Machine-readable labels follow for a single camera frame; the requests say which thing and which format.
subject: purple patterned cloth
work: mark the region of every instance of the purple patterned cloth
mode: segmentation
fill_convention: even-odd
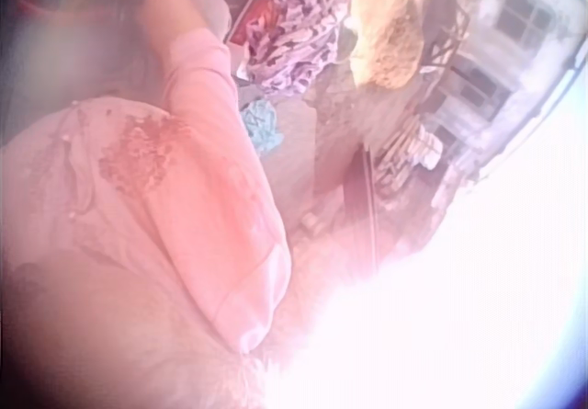
[[[350,0],[274,0],[276,25],[247,25],[247,73],[268,95],[302,94],[337,55]]]

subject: red embroidery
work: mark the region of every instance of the red embroidery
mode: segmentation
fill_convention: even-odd
[[[161,184],[174,144],[186,136],[187,125],[176,117],[128,116],[121,139],[103,151],[100,175],[125,195],[142,197]]]

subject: building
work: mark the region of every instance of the building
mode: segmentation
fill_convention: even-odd
[[[424,104],[443,160],[475,176],[537,117],[580,54],[586,0],[476,0],[468,35]]]

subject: pink sleeve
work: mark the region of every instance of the pink sleeve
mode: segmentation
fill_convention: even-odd
[[[207,29],[171,47],[166,101],[188,135],[148,195],[153,222],[199,309],[236,351],[255,348],[290,276],[284,226],[237,108],[230,56]]]

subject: wall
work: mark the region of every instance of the wall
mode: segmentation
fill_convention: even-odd
[[[547,36],[535,52],[522,50],[495,28],[504,0],[480,0],[471,14],[469,37],[462,43],[459,53],[474,61],[512,94],[492,122],[452,97],[437,112],[439,122],[470,146],[456,161],[466,172],[500,152],[505,138],[520,129],[529,111],[558,79],[564,63],[585,37],[585,0],[538,2],[552,14]]]

